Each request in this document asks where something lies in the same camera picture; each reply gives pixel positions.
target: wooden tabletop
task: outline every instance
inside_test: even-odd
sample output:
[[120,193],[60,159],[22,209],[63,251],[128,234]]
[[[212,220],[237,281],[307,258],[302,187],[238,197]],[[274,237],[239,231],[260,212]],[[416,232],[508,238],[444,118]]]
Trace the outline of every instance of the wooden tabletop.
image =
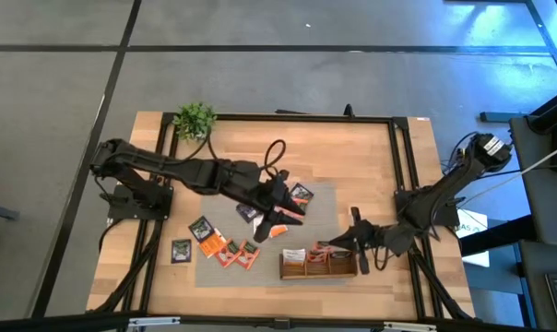
[[[161,115],[139,112],[130,142],[139,148],[155,149]],[[433,184],[442,174],[430,120],[409,118],[409,131],[420,183]],[[409,184],[401,133],[397,137],[405,182]],[[218,121],[211,138],[220,157],[254,160],[259,164],[268,145],[282,138],[287,142],[287,152],[278,168],[290,171],[288,185],[332,183],[336,188],[338,222],[343,231],[351,223],[350,207],[353,206],[359,207],[362,216],[374,224],[395,223],[396,180],[384,124]],[[169,128],[163,151],[168,151],[171,139],[172,128]],[[186,156],[195,147],[194,143],[181,141],[177,158]],[[197,157],[210,158],[210,155],[204,148]],[[172,185],[175,190],[172,211],[161,235],[149,299],[150,314],[416,319],[406,255],[391,258],[385,271],[377,271],[371,265],[369,275],[347,279],[345,286],[196,287],[196,265],[202,257],[196,255],[199,249],[195,241],[191,263],[171,264],[171,245],[174,239],[192,238],[187,226],[201,215],[200,196],[178,182]],[[88,309],[102,304],[127,272],[137,224],[136,220],[125,220],[106,236]],[[432,241],[437,276],[461,308],[474,314],[457,240],[446,229],[441,228],[438,233],[441,242]],[[372,254],[367,252],[367,255],[373,259]],[[432,315],[428,282],[423,276],[421,279],[426,313]],[[133,308],[138,307],[142,284],[141,275]]]

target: sticker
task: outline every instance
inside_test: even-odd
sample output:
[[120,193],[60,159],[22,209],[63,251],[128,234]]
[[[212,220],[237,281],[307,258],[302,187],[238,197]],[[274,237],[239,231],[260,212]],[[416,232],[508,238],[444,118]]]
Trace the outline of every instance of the sticker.
[[496,154],[496,152],[498,152],[498,150],[500,150],[500,148],[502,148],[504,146],[504,142],[502,141],[498,141],[498,143],[496,145],[494,145],[489,151],[488,154],[490,156],[493,156],[494,154]]
[[485,148],[486,151],[489,151],[490,148],[492,148],[496,143],[498,143],[498,137],[494,136],[492,137],[492,139],[490,139],[490,141],[483,146],[483,148]]

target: wooden tray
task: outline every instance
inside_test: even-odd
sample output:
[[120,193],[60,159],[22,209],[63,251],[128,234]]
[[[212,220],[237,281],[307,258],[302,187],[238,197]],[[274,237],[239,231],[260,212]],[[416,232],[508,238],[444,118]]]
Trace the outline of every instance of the wooden tray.
[[324,263],[309,263],[303,266],[285,266],[282,263],[282,254],[278,256],[280,279],[332,279],[352,278],[357,275],[356,256],[346,258],[332,258],[328,255]]

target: gray floor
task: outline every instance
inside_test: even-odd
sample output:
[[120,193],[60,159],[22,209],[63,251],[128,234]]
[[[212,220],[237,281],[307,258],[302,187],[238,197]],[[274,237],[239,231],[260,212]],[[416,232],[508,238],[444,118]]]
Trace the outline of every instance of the gray floor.
[[[0,43],[116,44],[131,4],[0,0]],[[557,8],[536,4],[557,42]],[[141,7],[131,43],[542,45],[542,38],[520,4],[151,0]],[[17,222],[0,219],[0,319],[26,314],[113,58],[0,53],[0,204],[21,212]],[[210,102],[222,113],[340,114],[351,103],[358,114],[431,117],[444,160],[471,130],[509,139],[505,124],[482,124],[479,112],[528,113],[556,93],[557,68],[546,56],[129,53],[101,138],[127,138],[136,111],[171,112],[189,101]],[[516,167],[515,159],[507,169]],[[463,195],[498,181],[476,182]],[[528,211],[519,180],[468,208],[495,219]],[[49,314],[83,312],[105,212],[88,182]],[[488,321],[522,324],[517,314],[507,319],[482,309],[501,303],[517,311],[510,296],[475,290],[474,302]]]

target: potted plant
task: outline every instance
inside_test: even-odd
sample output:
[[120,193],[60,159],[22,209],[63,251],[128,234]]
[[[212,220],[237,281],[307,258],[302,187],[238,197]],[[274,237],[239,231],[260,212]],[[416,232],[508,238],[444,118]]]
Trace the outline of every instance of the potted plant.
[[207,138],[207,134],[217,115],[213,112],[213,107],[203,102],[191,102],[183,106],[178,106],[178,112],[174,115],[172,123],[178,126],[178,137],[180,139],[192,139],[202,141]]

